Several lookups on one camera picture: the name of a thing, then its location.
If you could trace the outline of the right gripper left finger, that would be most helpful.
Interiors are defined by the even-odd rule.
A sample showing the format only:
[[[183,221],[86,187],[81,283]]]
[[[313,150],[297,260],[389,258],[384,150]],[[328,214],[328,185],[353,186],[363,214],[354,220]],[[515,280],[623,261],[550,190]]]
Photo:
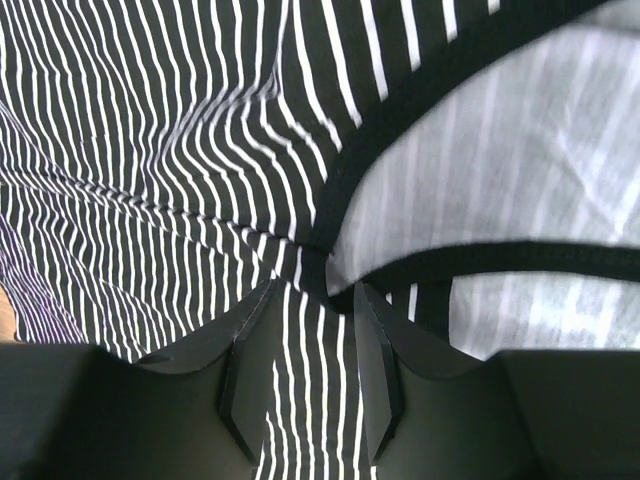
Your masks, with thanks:
[[[249,479],[280,343],[282,286],[129,363],[90,345],[1,349],[5,479]]]

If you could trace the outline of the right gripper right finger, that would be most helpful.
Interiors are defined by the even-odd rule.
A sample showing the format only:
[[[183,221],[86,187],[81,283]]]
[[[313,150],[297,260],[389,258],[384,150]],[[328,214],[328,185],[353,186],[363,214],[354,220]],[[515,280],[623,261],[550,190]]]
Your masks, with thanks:
[[[486,361],[354,296],[366,446],[381,479],[635,479],[639,355],[507,350]]]

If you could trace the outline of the black white striped tank top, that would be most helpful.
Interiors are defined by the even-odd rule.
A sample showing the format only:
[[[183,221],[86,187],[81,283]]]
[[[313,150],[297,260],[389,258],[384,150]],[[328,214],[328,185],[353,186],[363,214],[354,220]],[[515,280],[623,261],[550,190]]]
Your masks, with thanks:
[[[5,1],[9,345],[134,363],[282,286],[249,479],[381,479],[354,296],[639,355],[635,1]]]

